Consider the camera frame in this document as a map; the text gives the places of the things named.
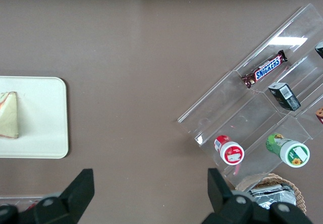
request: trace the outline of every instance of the red and white bottle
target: red and white bottle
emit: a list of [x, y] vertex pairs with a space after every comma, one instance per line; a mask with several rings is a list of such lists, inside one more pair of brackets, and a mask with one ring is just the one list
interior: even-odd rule
[[238, 143], [233, 142], [228, 136], [218, 136], [214, 141], [214, 147], [228, 165], [237, 165], [244, 158], [243, 148]]

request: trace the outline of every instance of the white plate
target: white plate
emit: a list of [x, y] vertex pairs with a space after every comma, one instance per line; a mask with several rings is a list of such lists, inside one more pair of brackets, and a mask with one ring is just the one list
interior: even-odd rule
[[69, 149], [64, 81], [0, 76], [0, 93], [9, 91], [17, 93], [19, 137], [0, 137], [0, 157], [64, 157]]

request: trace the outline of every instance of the black box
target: black box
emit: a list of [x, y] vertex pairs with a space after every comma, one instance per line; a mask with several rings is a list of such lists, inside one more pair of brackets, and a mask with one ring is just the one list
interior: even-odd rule
[[323, 58], [323, 41], [321, 41], [316, 47], [315, 50]]
[[287, 83], [273, 83], [268, 89], [282, 108], [292, 111], [300, 108], [301, 104]]

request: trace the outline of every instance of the white bottle cap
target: white bottle cap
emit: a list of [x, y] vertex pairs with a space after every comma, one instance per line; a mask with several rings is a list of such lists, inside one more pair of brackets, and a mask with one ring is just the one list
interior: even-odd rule
[[237, 165], [244, 158], [244, 150], [236, 142], [227, 142], [221, 147], [220, 156], [226, 164]]
[[280, 157], [290, 167], [302, 167], [308, 162], [310, 153], [306, 145], [290, 141], [282, 146]]

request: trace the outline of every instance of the foil-wrapped item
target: foil-wrapped item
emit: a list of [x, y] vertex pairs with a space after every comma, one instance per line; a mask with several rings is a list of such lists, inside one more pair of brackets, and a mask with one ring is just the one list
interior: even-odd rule
[[253, 189], [248, 192], [251, 194], [256, 203], [269, 209], [270, 205], [275, 202], [287, 202], [296, 205], [296, 197], [293, 188], [285, 183]]

